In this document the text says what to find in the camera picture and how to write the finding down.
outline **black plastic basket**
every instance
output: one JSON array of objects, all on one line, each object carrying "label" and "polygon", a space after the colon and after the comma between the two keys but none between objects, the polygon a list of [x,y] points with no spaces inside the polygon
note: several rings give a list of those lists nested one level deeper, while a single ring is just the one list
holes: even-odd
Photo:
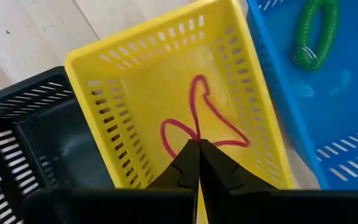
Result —
[{"label": "black plastic basket", "polygon": [[58,186],[114,187],[63,67],[0,91],[0,223],[22,223],[23,199]]}]

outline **red pipe cleaner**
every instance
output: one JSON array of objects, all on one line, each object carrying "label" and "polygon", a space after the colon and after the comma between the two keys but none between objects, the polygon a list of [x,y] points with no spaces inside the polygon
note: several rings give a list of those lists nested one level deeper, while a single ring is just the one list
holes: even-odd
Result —
[{"label": "red pipe cleaner", "polygon": [[167,124],[172,124],[172,125],[180,128],[180,129],[184,130],[194,140],[196,140],[198,142],[201,141],[200,124],[199,124],[199,121],[198,121],[198,115],[197,115],[196,103],[195,103],[195,101],[196,101],[196,89],[197,89],[197,83],[198,82],[201,82],[204,85],[205,92],[203,94],[203,98],[204,98],[204,101],[207,104],[207,106],[212,111],[212,113],[214,113],[215,116],[218,117],[219,120],[221,120],[225,125],[227,125],[230,129],[232,129],[235,133],[237,133],[244,140],[244,142],[235,141],[235,140],[222,140],[222,141],[214,142],[213,144],[216,147],[224,146],[224,145],[247,147],[249,145],[249,140],[247,139],[247,137],[245,135],[243,135],[236,127],[234,127],[233,124],[231,124],[228,120],[226,120],[220,114],[218,109],[216,109],[216,107],[208,99],[208,96],[209,96],[210,92],[209,92],[209,85],[208,85],[208,82],[205,79],[205,76],[204,75],[197,75],[193,79],[193,81],[191,82],[190,95],[189,95],[189,98],[190,98],[190,110],[191,110],[191,115],[193,116],[193,119],[194,119],[194,122],[195,122],[196,132],[194,132],[191,128],[189,128],[188,126],[186,126],[185,124],[183,124],[180,121],[177,121],[175,119],[166,119],[164,122],[161,123],[161,126],[160,126],[161,139],[162,139],[162,143],[163,143],[163,146],[164,146],[165,150],[167,150],[167,152],[169,153],[169,155],[171,157],[175,158],[177,156],[176,153],[170,147],[170,145],[168,143],[168,140],[167,140],[167,137],[165,135],[165,127],[166,127]]}]

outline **green coiled wire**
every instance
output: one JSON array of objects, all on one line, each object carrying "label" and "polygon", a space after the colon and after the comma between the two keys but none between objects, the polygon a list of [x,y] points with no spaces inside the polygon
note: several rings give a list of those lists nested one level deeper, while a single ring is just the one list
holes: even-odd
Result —
[{"label": "green coiled wire", "polygon": [[[310,50],[310,34],[314,18],[323,10],[323,30],[316,53]],[[309,0],[300,17],[296,47],[292,60],[306,70],[319,70],[331,51],[339,24],[339,0]]]}]

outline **plastic basket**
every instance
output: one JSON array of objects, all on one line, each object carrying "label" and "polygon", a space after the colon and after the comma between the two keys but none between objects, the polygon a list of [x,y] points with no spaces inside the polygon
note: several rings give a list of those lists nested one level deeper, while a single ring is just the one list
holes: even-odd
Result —
[{"label": "plastic basket", "polygon": [[[339,2],[339,30],[317,72],[291,60],[306,1],[248,2],[262,70],[296,151],[323,189],[358,189],[358,1]],[[320,22],[318,16],[313,43]]]},{"label": "plastic basket", "polygon": [[113,187],[63,67],[0,91],[0,223],[21,223],[23,199],[57,186]]},{"label": "plastic basket", "polygon": [[[221,147],[246,169],[279,188],[294,187],[267,87],[237,1],[198,1],[69,54],[65,68],[116,187],[146,187],[172,161],[160,125],[189,127],[188,91],[207,77],[209,99],[251,141]],[[197,91],[202,138],[240,138]],[[189,136],[168,127],[180,150]]]}]

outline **floor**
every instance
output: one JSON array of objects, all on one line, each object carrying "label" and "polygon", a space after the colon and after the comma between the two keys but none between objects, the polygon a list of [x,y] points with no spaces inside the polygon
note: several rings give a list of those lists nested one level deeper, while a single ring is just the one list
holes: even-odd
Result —
[{"label": "floor", "polygon": [[[0,89],[63,65],[73,49],[192,1],[0,0]],[[299,187],[318,188],[285,133],[284,138]]]}]

